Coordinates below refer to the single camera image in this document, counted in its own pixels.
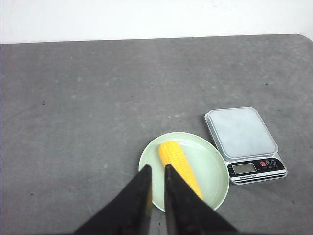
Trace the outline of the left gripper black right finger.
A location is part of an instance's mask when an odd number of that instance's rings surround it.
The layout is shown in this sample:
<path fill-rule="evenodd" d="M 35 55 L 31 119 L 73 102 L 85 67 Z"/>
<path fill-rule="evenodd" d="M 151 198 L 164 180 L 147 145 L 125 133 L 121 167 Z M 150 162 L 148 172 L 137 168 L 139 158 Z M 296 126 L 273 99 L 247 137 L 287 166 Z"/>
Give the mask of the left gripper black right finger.
<path fill-rule="evenodd" d="M 164 205 L 169 235 L 237 235 L 239 231 L 203 202 L 177 171 L 165 167 Z"/>

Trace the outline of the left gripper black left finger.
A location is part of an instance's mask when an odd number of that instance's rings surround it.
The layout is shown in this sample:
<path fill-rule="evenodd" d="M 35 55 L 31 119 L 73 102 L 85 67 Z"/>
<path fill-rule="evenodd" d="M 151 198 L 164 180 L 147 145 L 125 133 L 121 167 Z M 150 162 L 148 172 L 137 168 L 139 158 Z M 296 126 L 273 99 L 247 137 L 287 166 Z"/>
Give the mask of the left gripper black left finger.
<path fill-rule="evenodd" d="M 152 169 L 144 166 L 122 191 L 75 230 L 75 235 L 147 235 L 152 212 Z"/>

